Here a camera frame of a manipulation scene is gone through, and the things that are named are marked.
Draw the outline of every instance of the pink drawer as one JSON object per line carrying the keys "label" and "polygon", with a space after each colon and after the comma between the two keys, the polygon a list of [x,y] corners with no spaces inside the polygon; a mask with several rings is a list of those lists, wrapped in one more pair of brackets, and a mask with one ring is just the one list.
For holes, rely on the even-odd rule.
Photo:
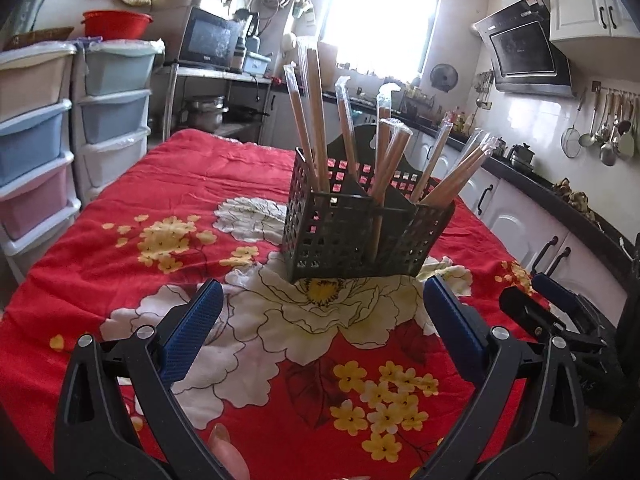
{"label": "pink drawer", "polygon": [[66,206],[68,168],[63,166],[42,182],[30,182],[1,203],[0,222],[11,240],[21,238]]}

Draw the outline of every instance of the red tablecloth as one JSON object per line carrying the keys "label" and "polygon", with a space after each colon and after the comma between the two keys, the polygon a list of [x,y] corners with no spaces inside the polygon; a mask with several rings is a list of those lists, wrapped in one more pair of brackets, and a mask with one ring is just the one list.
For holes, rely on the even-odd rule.
{"label": "red tablecloth", "polygon": [[[157,324],[210,276],[226,283],[225,309],[173,390],[203,437],[228,427],[253,479],[406,479],[436,449],[472,387],[424,313],[420,281],[287,284],[277,243],[292,163],[292,152],[179,132],[31,269],[0,322],[0,402],[47,465],[78,336]],[[489,325],[522,335],[497,300],[513,284],[532,292],[529,277],[460,201],[418,278],[436,272]],[[123,394],[154,451],[131,386]],[[485,456],[499,449],[518,395]]]}

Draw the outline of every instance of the black countertop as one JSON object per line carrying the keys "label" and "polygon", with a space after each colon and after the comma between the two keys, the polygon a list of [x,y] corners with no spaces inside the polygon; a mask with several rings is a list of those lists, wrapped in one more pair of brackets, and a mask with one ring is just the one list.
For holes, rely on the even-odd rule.
{"label": "black countertop", "polygon": [[[273,88],[275,91],[287,91],[286,86]],[[326,92],[322,95],[325,102],[335,103],[335,94]],[[375,114],[376,108],[373,104],[367,104],[358,99],[351,100],[351,107],[367,114]],[[423,124],[417,123],[396,112],[392,117],[402,120],[410,128],[420,131],[424,135],[435,138],[437,130]],[[455,138],[455,134],[447,140],[447,146],[457,151],[462,151],[466,140]],[[615,279],[629,293],[636,290],[636,286],[631,282],[631,259],[620,248],[620,238],[624,240],[626,250],[632,254],[633,245],[623,237],[619,231],[611,226],[604,218],[596,214],[598,222],[602,227],[600,230],[591,223],[585,216],[581,215],[574,208],[564,202],[552,190],[552,184],[540,177],[532,174],[524,175],[514,170],[509,164],[497,158],[488,158],[482,165],[492,175],[507,181],[512,186],[519,189],[530,199],[554,216],[560,223],[569,229],[589,250],[604,264]]]}

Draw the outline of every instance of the black plastic basket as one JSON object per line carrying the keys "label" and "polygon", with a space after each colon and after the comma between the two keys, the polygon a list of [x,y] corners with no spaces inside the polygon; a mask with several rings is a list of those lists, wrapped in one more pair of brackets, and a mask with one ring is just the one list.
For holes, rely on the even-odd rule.
{"label": "black plastic basket", "polygon": [[[311,191],[306,160],[302,151],[296,150],[282,241],[290,282],[300,278],[416,276],[455,211],[453,202],[445,209],[409,202],[422,172],[404,156],[386,191],[384,207],[377,206],[366,194],[373,177],[375,151],[370,144],[376,127],[364,124],[355,131],[360,182],[347,172],[344,143],[338,137],[327,146],[329,193]],[[366,248],[376,216],[382,216],[382,232],[378,256],[370,262]]]}

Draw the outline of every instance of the black cabinet handle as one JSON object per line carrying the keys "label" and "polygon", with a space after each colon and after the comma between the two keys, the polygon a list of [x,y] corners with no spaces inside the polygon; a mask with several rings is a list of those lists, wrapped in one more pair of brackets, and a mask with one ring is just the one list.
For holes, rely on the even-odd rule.
{"label": "black cabinet handle", "polygon": [[484,196],[489,192],[489,191],[493,191],[494,190],[494,185],[491,184],[487,189],[485,189],[482,192],[482,196],[480,197],[480,202],[478,202],[478,215],[482,214],[482,209],[480,209],[480,206],[482,205],[482,200],[484,200]]}
{"label": "black cabinet handle", "polygon": [[600,7],[600,21],[602,22],[602,27],[607,28],[607,24],[604,22],[604,16],[602,13],[604,12],[604,7]]}
{"label": "black cabinet handle", "polygon": [[618,28],[616,22],[613,21],[613,7],[609,6],[609,17],[611,18],[611,25],[613,28]]}
{"label": "black cabinet handle", "polygon": [[560,263],[560,260],[569,256],[569,254],[571,254],[571,247],[565,248],[564,251],[558,254],[558,257],[554,261],[553,265],[549,268],[549,272],[546,275],[551,278],[551,275],[554,273],[554,270],[556,270],[556,267]]}
{"label": "black cabinet handle", "polygon": [[552,245],[556,245],[559,242],[559,239],[557,236],[554,236],[553,238],[551,238],[551,240],[549,240],[545,246],[542,248],[542,250],[540,251],[540,254],[538,255],[538,257],[535,259],[535,261],[533,262],[533,265],[531,266],[531,273],[532,274],[537,274],[538,271],[536,270],[536,266],[540,263],[540,260],[542,260],[542,258],[545,257],[546,252],[549,250],[549,247],[551,247]]}

